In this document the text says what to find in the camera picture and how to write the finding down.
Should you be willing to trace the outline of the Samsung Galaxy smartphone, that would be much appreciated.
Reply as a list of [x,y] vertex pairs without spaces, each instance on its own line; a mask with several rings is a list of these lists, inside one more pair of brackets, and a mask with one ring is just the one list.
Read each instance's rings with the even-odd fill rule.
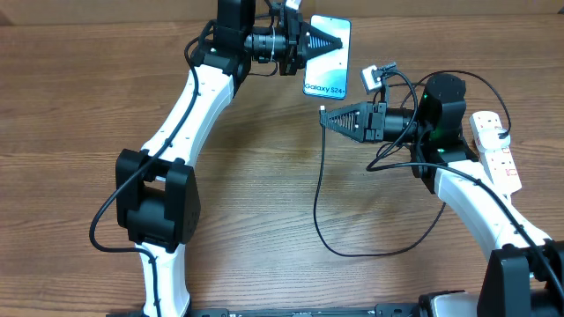
[[310,96],[343,100],[347,94],[352,23],[344,18],[313,15],[310,25],[338,37],[343,47],[306,62],[303,92]]

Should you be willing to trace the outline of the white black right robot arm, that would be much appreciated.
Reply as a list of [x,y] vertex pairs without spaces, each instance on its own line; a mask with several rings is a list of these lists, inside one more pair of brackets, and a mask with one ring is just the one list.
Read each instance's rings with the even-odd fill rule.
[[479,294],[439,291],[412,304],[379,304],[378,316],[560,316],[563,313],[563,245],[538,229],[512,205],[521,182],[510,155],[510,120],[487,111],[470,116],[468,144],[462,121],[466,86],[461,70],[440,70],[409,92],[413,108],[389,105],[391,72],[371,67],[361,74],[372,101],[322,111],[323,129],[382,149],[368,170],[407,146],[409,167],[430,193],[464,222],[488,266]]

